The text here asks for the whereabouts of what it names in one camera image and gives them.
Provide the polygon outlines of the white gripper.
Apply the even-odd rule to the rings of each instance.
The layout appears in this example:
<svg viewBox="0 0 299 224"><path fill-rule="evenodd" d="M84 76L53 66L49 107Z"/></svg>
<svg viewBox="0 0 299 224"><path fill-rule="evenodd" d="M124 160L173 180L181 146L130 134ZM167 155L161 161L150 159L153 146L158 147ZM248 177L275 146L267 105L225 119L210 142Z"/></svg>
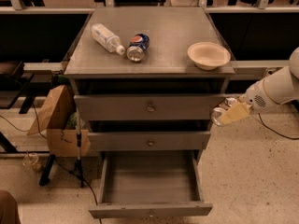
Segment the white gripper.
<svg viewBox="0 0 299 224"><path fill-rule="evenodd" d="M242 102L234 102L221 116L219 122L221 125L227 125L239 121L252 113L263 113L271 108L272 101L266 94L263 81L260 80L251 85L244 94L239 97Z"/></svg>

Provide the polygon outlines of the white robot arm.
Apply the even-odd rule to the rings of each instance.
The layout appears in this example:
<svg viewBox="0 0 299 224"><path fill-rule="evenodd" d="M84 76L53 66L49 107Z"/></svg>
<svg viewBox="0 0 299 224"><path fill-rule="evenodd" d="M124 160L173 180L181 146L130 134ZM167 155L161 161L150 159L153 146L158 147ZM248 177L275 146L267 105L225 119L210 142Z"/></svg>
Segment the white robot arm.
<svg viewBox="0 0 299 224"><path fill-rule="evenodd" d="M290 56L289 64L251 85L239 97L228 97L213 109L212 121L219 126L265 113L299 99L299 48Z"/></svg>

